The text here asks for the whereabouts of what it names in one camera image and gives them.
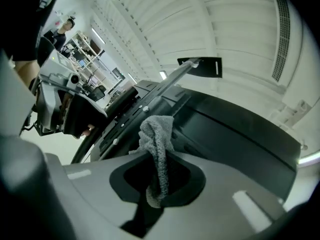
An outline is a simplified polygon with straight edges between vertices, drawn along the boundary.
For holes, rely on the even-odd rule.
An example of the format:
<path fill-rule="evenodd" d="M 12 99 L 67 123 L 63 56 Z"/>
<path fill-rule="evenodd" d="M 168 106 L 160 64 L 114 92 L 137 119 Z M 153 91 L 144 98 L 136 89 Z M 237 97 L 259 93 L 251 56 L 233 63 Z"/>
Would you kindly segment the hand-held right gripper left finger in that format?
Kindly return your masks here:
<path fill-rule="evenodd" d="M 123 201 L 110 184 L 112 172 L 149 158 L 132 154 L 89 163 L 62 165 L 59 158 L 45 154 L 51 183 L 72 226 L 75 240 L 137 240 L 141 226 L 138 204 Z"/>

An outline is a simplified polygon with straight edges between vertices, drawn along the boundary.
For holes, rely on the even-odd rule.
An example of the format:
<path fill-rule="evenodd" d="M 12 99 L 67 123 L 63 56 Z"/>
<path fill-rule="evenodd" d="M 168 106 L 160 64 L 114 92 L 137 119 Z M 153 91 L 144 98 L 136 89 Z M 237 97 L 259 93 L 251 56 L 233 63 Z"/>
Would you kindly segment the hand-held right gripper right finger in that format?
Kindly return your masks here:
<path fill-rule="evenodd" d="M 175 155 L 202 170 L 205 187 L 190 204 L 166 208 L 147 239 L 244 240 L 286 213 L 277 196 L 239 170 L 186 153 Z"/>

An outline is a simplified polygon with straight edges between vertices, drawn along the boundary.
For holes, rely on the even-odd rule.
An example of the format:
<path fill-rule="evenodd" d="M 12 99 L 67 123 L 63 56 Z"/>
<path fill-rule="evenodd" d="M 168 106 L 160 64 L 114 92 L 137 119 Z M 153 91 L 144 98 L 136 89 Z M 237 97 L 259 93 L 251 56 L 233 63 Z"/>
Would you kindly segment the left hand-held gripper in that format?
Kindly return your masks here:
<path fill-rule="evenodd" d="M 48 55 L 32 87 L 37 94 L 34 127 L 40 136 L 61 132 L 79 138 L 90 131 L 91 126 L 106 124 L 105 111 L 79 93 L 80 80 L 68 58 L 57 50 Z"/>

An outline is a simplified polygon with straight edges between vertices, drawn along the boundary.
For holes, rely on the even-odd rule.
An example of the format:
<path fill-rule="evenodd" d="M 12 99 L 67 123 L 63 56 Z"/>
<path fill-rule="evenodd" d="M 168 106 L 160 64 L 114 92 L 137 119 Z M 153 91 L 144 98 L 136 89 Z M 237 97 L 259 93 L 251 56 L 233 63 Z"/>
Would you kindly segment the person's left hand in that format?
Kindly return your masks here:
<path fill-rule="evenodd" d="M 95 126 L 92 124 L 89 124 L 80 136 L 81 137 L 82 136 L 89 136 L 91 134 L 92 130 L 94 130 L 94 129 L 95 129 Z"/>

